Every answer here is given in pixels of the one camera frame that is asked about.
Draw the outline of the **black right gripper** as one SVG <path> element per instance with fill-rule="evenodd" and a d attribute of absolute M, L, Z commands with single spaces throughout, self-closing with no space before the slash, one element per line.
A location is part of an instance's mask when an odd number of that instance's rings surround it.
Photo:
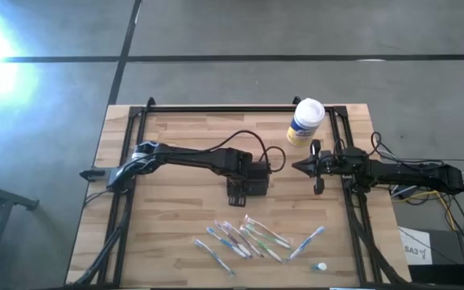
<path fill-rule="evenodd" d="M 314 194 L 321 195 L 325 189 L 325 181 L 321 175 L 323 173 L 341 175 L 341 167 L 344 166 L 344 162 L 340 159 L 339 154 L 334 154 L 331 151 L 322 151 L 321 141 L 318 139 L 314 139 L 311 142 L 311 153 L 312 155 L 308 158 L 294 162 L 292 167 L 307 176 L 314 176 Z"/>

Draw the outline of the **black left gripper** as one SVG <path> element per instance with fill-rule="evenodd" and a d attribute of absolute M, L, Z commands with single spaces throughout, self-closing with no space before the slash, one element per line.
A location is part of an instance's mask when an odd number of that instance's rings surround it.
<path fill-rule="evenodd" d="M 226 179 L 228 205 L 245 207 L 248 197 L 267 195 L 271 175 L 270 164 L 253 162 L 246 166 L 246 171 L 239 177 Z"/>

